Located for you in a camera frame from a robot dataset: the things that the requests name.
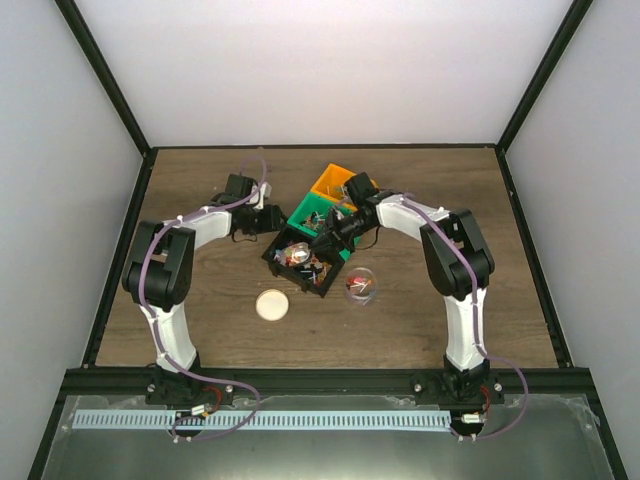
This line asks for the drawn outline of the metal scoop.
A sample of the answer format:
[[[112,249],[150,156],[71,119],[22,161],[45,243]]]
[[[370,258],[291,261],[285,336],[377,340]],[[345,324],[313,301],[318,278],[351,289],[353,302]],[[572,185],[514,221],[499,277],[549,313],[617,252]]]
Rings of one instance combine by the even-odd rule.
[[[283,248],[279,253],[279,262],[291,268],[310,268],[319,262],[311,252],[307,242],[297,242]]]

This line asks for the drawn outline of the green candy bin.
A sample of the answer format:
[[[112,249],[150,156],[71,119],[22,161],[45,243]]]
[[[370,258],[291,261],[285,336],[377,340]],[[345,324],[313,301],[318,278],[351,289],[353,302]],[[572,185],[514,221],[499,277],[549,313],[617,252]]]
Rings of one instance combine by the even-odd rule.
[[[307,242],[310,246],[325,226],[325,221],[334,206],[334,203],[314,193],[307,193],[282,229],[286,245]]]

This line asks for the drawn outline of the black candy bin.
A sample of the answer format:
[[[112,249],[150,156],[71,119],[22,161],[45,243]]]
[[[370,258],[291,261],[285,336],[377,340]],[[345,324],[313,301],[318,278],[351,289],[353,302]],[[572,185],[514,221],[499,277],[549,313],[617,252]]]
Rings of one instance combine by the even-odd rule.
[[[262,259],[274,276],[291,281],[305,293],[324,298],[344,267],[345,260],[339,253],[328,251],[312,253],[307,260],[296,263],[291,257],[292,247],[309,245],[312,240],[312,236],[286,225],[262,254]]]

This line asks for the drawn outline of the orange candy bin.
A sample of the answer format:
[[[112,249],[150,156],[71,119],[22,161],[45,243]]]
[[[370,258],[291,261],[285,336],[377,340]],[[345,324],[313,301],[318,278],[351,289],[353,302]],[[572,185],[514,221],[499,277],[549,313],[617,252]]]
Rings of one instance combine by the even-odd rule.
[[[346,182],[353,176],[355,176],[353,171],[337,164],[329,163],[314,182],[310,191],[331,203],[339,204],[341,207],[355,211],[356,207],[349,199],[346,190]]]

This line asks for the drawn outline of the clear plastic jar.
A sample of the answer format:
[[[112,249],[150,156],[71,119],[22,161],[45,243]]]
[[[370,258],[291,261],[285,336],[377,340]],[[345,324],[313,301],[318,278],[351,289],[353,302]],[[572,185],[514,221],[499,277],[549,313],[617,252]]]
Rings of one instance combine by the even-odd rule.
[[[346,298],[354,304],[369,304],[378,292],[378,283],[374,272],[365,267],[349,270],[344,280]]]

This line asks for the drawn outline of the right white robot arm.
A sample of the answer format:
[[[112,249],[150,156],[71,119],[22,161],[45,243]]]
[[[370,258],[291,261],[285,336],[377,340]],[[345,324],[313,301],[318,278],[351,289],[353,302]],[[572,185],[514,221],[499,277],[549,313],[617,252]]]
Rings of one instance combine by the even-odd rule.
[[[495,261],[474,215],[468,209],[429,207],[408,193],[381,190],[366,173],[351,177],[346,190],[355,211],[344,216],[331,208],[310,250],[353,252],[357,237],[378,228],[395,230],[419,241],[429,279],[445,302],[445,393],[455,402],[468,402],[479,392],[490,370],[483,310],[495,270]]]

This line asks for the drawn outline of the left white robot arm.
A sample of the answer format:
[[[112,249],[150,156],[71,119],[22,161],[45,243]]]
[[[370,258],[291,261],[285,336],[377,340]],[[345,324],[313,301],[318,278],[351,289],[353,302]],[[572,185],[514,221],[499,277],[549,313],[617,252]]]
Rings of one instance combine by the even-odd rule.
[[[267,203],[272,187],[242,174],[228,176],[225,189],[196,211],[163,222],[142,221],[134,235],[122,287],[138,305],[156,350],[153,394],[181,403],[204,392],[199,354],[186,320],[194,256],[198,248],[238,232],[252,238],[275,232],[286,216]]]

